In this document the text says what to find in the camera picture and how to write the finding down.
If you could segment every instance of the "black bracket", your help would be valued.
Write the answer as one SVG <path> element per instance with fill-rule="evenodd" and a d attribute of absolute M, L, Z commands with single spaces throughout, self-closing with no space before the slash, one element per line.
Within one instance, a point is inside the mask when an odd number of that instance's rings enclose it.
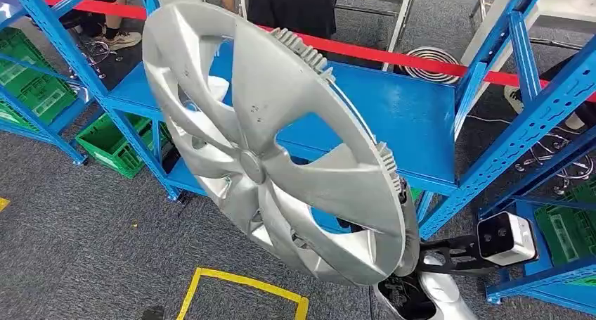
<path fill-rule="evenodd" d="M 426 264 L 424 258 L 434 254 L 440 265 Z M 476 236 L 461 236 L 441 241 L 422 242 L 420 244 L 420 257 L 418 259 L 417 271 L 434 272 L 455 275 L 478 276 L 499 269 L 493 262 L 483 259 L 480 256 L 478 238 Z"/>

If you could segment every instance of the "person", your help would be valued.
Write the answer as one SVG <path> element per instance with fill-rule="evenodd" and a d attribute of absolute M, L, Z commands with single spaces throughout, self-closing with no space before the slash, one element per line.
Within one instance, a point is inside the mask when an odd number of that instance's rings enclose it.
<path fill-rule="evenodd" d="M 335 33 L 337 0 L 248 0 L 250 22 L 272 28 L 331 38 Z M 236 12 L 234 0 L 221 0 L 223 6 Z"/>
<path fill-rule="evenodd" d="M 126 4 L 127 0 L 96 0 L 113 2 L 116 4 Z M 60 19 L 73 16 L 75 14 L 85 13 L 87 15 L 81 23 L 83 33 L 89 37 L 93 37 L 98 41 L 105 42 L 112 51 L 123 49 L 130 46 L 135 46 L 141 41 L 141 33 L 127 32 L 120 29 L 122 18 L 117 15 L 97 14 L 73 10 Z"/>

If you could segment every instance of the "metal coil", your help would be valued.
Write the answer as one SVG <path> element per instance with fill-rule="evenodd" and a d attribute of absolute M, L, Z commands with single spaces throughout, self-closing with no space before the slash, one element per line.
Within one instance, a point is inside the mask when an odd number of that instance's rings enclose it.
<path fill-rule="evenodd" d="M 416 56 L 418 58 L 427 58 L 429 60 L 460 64 L 454 57 L 442 49 L 434 47 L 420 47 L 413 49 L 406 53 L 409 56 Z M 444 84 L 456 83 L 460 78 L 457 76 L 442 74 L 438 72 L 427 72 L 426 70 L 399 66 L 402 72 L 407 73 L 411 77 L 417 77 L 420 79 L 426 79 L 433 82 L 439 82 Z"/>

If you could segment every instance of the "red barrier tape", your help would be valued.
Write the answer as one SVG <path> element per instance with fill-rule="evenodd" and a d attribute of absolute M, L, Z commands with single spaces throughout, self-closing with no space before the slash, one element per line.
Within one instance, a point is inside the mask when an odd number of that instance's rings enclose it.
<path fill-rule="evenodd" d="M 54 5 L 61 0 L 44 0 L 48 5 Z M 83 0 L 76 5 L 74 9 L 80 11 L 88 11 L 92 13 L 103 13 L 109 15 L 118 15 L 123 18 L 132 18 L 138 20 L 145 20 L 147 18 L 146 11 L 140 6 L 119 5 L 104 1 Z M 392 65 L 404 65 L 410 68 L 418 68 L 429 72 L 440 72 L 447 75 L 463 76 L 467 70 L 464 65 L 454 65 L 441 61 L 428 60 L 426 58 L 418 58 L 415 56 L 408 56 L 400 53 L 390 53 L 388 51 L 381 51 L 378 49 L 371 49 L 353 44 L 345 44 L 338 41 L 321 39 L 320 37 L 312 37 L 310 35 L 298 34 L 305 44 L 321 51 L 329 51 L 345 56 L 352 56 L 354 58 L 362 58 L 365 60 L 372 60 L 381 63 L 390 63 Z M 519 87 L 519 79 L 515 74 L 508 74 L 506 72 L 488 72 L 484 78 L 485 82 L 500 84 L 503 86 Z M 548 81 L 541 80 L 540 85 L 545 87 Z M 596 102 L 596 93 L 594 93 L 588 101 Z"/>

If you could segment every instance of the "silver part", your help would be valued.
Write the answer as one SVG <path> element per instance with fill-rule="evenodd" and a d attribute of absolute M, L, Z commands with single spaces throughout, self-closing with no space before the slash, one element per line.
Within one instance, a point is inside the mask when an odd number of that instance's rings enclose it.
<path fill-rule="evenodd" d="M 437 258 L 426 256 L 425 263 L 439 265 Z M 448 274 L 420 273 L 420 285 L 428 298 L 434 303 L 436 313 L 429 320 L 476 320 L 472 310 L 466 305 L 460 295 L 458 285 Z M 405 320 L 397 309 L 381 293 L 378 286 L 373 286 L 375 297 L 389 313 L 398 320 Z"/>
<path fill-rule="evenodd" d="M 418 58 L 426 58 L 429 60 L 441 61 L 445 63 L 460 64 L 451 54 L 447 53 L 443 49 L 435 47 L 419 47 L 412 49 L 407 52 L 406 55 L 415 56 Z M 426 79 L 428 81 L 440 82 L 444 84 L 456 83 L 460 78 L 457 76 L 442 74 L 440 72 L 428 72 L 426 70 L 411 68 L 406 66 L 400 66 L 401 70 L 406 72 L 408 75 L 420 79 Z"/>
<path fill-rule="evenodd" d="M 330 87 L 326 60 L 312 47 L 293 51 L 292 35 L 278 39 L 217 6 L 169 4 L 145 24 L 145 71 L 187 166 L 239 229 L 291 267 L 325 281 L 372 285 L 395 270 L 405 248 L 395 163 L 382 158 L 380 150 L 389 149 Z M 207 81 L 224 37 L 234 39 L 233 107 L 218 101 Z M 343 143 L 296 165 L 276 134 L 307 113 Z M 329 233 L 314 221 L 312 206 L 364 230 Z"/>

